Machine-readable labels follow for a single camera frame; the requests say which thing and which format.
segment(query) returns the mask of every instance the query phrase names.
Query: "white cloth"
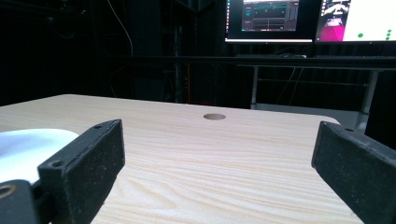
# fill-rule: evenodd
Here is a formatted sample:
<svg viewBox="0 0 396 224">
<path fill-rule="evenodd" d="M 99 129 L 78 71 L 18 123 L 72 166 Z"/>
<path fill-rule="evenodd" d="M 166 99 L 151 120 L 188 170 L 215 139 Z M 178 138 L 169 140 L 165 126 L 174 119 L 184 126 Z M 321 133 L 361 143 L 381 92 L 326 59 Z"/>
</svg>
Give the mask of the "white cloth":
<svg viewBox="0 0 396 224">
<path fill-rule="evenodd" d="M 0 183 L 38 180 L 37 166 L 78 135 L 59 129 L 29 129 L 0 133 Z"/>
</svg>

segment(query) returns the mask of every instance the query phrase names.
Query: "keyboard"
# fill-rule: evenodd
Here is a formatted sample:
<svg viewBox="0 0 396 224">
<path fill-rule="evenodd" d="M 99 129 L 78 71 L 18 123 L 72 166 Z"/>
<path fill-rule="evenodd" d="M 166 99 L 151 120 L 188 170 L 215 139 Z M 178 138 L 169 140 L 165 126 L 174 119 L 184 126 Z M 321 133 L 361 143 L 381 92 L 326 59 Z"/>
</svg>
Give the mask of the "keyboard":
<svg viewBox="0 0 396 224">
<path fill-rule="evenodd" d="M 306 58 L 305 55 L 301 54 L 237 54 L 237 58 L 263 58 L 263 59 L 283 59 L 283 58 Z"/>
</svg>

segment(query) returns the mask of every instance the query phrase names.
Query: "monitor screen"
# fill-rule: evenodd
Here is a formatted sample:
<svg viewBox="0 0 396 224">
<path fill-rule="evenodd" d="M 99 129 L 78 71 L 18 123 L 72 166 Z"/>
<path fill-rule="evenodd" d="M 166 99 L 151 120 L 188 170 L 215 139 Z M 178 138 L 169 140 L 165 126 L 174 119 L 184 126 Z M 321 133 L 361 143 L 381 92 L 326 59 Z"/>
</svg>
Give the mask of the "monitor screen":
<svg viewBox="0 0 396 224">
<path fill-rule="evenodd" d="M 227 0 L 226 42 L 312 43 L 321 0 Z"/>
<path fill-rule="evenodd" d="M 396 41 L 394 0 L 321 0 L 317 43 Z"/>
</svg>

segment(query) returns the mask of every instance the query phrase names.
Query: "cable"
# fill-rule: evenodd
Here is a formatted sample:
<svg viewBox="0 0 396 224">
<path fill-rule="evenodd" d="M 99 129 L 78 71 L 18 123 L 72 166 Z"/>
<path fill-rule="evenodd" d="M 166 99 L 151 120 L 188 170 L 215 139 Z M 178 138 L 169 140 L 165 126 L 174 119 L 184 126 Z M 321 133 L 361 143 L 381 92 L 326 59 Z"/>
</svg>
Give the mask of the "cable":
<svg viewBox="0 0 396 224">
<path fill-rule="evenodd" d="M 107 0 L 107 2 L 108 2 L 108 5 L 110 6 L 111 10 L 113 11 L 114 16 L 117 18 L 117 20 L 119 21 L 119 23 L 120 23 L 122 29 L 124 30 L 126 36 L 128 37 L 129 44 L 130 44 L 130 46 L 131 46 L 131 55 L 130 55 L 130 56 L 132 57 L 132 55 L 134 55 L 134 47 L 133 47 L 133 45 L 132 45 L 131 37 L 129 36 L 128 31 L 125 29 L 125 27 L 124 27 L 124 25 L 122 24 L 122 22 L 121 22 L 119 16 L 117 15 L 116 11 L 114 10 L 113 6 L 111 5 L 110 0 Z"/>
<path fill-rule="evenodd" d="M 293 100 L 294 93 L 296 92 L 296 89 L 297 89 L 298 81 L 300 80 L 300 77 L 301 77 L 301 74 L 303 73 L 303 71 L 304 71 L 304 69 L 302 68 L 300 71 L 300 74 L 297 77 L 297 81 L 296 81 L 296 84 L 294 85 L 293 93 L 291 94 L 291 97 L 290 97 L 289 105 L 291 104 L 291 101 Z"/>
</svg>

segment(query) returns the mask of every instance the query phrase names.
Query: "wooden table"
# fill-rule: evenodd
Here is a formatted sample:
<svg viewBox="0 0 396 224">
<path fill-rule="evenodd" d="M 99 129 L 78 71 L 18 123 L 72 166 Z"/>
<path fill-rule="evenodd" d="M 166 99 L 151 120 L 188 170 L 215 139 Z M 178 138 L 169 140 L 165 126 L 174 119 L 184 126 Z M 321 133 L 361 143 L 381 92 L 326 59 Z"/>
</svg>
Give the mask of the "wooden table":
<svg viewBox="0 0 396 224">
<path fill-rule="evenodd" d="M 311 167 L 326 117 L 60 95 L 0 107 L 0 132 L 110 119 L 126 165 L 93 223 L 361 222 Z"/>
</svg>

